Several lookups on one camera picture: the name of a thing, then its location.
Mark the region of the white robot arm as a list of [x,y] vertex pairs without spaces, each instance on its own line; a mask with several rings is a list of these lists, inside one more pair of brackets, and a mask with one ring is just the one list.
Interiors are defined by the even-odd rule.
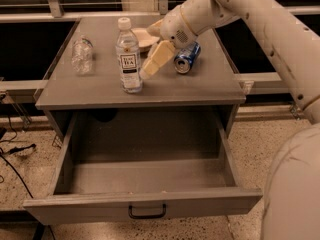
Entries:
[[174,51],[209,28],[240,17],[311,126],[288,139],[264,190],[261,240],[320,240],[320,38],[275,0],[186,0],[148,28],[162,41],[140,76],[162,68]]

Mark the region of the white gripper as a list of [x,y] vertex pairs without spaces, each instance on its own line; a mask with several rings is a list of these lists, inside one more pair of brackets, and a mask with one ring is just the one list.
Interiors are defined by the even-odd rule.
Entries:
[[162,37],[165,40],[150,48],[139,72],[143,80],[153,76],[173,58],[175,47],[185,48],[197,38],[185,19],[181,6],[176,6],[162,20],[148,26],[147,32],[151,36]]

